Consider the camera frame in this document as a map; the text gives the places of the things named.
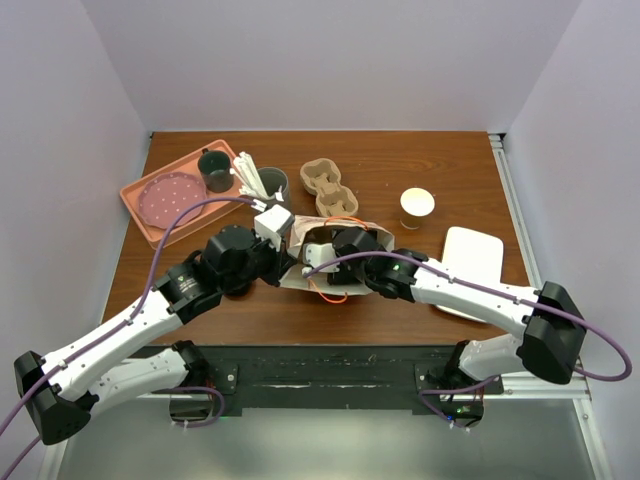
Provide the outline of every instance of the pink plate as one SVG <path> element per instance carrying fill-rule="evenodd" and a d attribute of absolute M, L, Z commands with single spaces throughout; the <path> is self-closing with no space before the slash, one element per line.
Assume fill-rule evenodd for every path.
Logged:
<path fill-rule="evenodd" d="M 163 173 L 147 183 L 138 197 L 138 214 L 147 225 L 166 230 L 171 222 L 194 203 L 207 198 L 202 179 L 190 173 Z M 185 215 L 178 226 L 190 222 L 204 206 Z"/>

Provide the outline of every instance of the lavender wall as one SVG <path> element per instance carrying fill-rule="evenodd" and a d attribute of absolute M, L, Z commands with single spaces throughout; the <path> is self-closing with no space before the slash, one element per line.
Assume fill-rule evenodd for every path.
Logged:
<path fill-rule="evenodd" d="M 640 3 L 584 0 L 507 134 L 514 181 L 544 276 L 640 364 Z M 621 362 L 589 339 L 590 370 Z M 619 479 L 637 478 L 640 396 L 634 374 L 590 382 Z"/>
<path fill-rule="evenodd" d="M 82 0 L 153 130 L 505 131 L 579 0 Z"/>
<path fill-rule="evenodd" d="M 78 0 L 0 5 L 0 417 L 13 360 L 59 348 L 100 319 L 128 216 L 118 189 L 145 130 Z M 37 434 L 23 412 L 0 470 Z M 38 447 L 14 477 L 36 478 Z"/>

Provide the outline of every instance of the wooden tabletop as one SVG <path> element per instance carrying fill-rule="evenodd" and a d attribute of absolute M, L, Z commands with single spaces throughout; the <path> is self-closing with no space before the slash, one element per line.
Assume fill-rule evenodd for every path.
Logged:
<path fill-rule="evenodd" d="M 527 276 L 486 133 L 481 132 L 164 132 L 151 141 L 144 174 L 218 138 L 258 166 L 276 166 L 289 176 L 292 209 L 316 215 L 314 197 L 300 182 L 303 163 L 331 158 L 342 184 L 360 203 L 358 216 L 378 223 L 406 247 L 440 258 L 449 227 L 461 226 L 494 235 L 504 242 L 502 281 L 527 285 Z M 423 187 L 436 207 L 426 225 L 414 231 L 399 221 L 400 194 Z M 229 224 L 253 226 L 255 211 L 241 207 L 167 247 L 158 269 L 182 262 L 193 250 Z M 154 251 L 135 222 L 129 222 L 105 312 L 109 319 L 142 293 Z M 501 333 L 440 312 L 432 306 L 386 300 L 377 294 L 325 303 L 310 292 L 269 287 L 256 282 L 241 299 L 219 307 L 156 343 L 192 340 L 198 344 L 453 344 Z"/>

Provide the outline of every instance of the orange string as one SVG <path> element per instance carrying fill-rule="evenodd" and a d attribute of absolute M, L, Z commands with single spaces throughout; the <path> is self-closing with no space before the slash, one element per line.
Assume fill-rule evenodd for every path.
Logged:
<path fill-rule="evenodd" d="M 311 280 L 310 278 L 307 278 L 307 280 L 309 281 L 309 283 L 311 284 L 311 286 L 315 289 L 315 291 L 316 291 L 316 292 L 318 292 L 318 294 L 320 294 L 320 296 L 322 297 L 322 299 L 323 299 L 325 302 L 333 303 L 333 304 L 339 304 L 339 303 L 344 303 L 344 302 L 346 302 L 346 301 L 347 301 L 347 297 L 348 297 L 348 295 L 347 295 L 346 293 L 344 294 L 344 297 L 343 297 L 343 298 L 341 298 L 340 300 L 333 300 L 333 299 L 331 299 L 331 298 L 327 297 L 324 293 L 322 293 L 322 292 L 320 291 L 320 289 L 319 289 L 319 288 L 318 288 L 318 286 L 316 285 L 316 282 L 314 282 L 314 281 L 313 281 L 313 280 Z"/>
<path fill-rule="evenodd" d="M 369 230 L 369 226 L 363 222 L 362 220 L 360 220 L 359 218 L 356 217 L 343 217 L 341 215 L 336 215 L 335 217 L 329 217 L 324 221 L 324 225 L 327 225 L 327 222 L 330 220 L 351 220 L 354 222 L 358 222 L 360 225 L 362 225 L 364 227 L 365 230 Z"/>
<path fill-rule="evenodd" d="M 207 379 L 205 381 L 205 385 L 209 388 L 216 388 L 215 385 L 213 384 L 213 382 L 211 382 L 209 379 Z M 209 393 L 209 400 L 211 400 L 211 408 L 213 409 L 213 405 L 215 404 L 215 398 L 213 397 L 213 393 Z"/>

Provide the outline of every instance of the paper cup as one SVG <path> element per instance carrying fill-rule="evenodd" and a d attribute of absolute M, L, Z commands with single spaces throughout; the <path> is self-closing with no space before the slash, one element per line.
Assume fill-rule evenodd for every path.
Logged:
<path fill-rule="evenodd" d="M 436 202 L 429 192 L 422 188 L 410 188 L 400 196 L 402 216 L 400 223 L 409 230 L 420 228 L 424 219 L 433 212 Z"/>

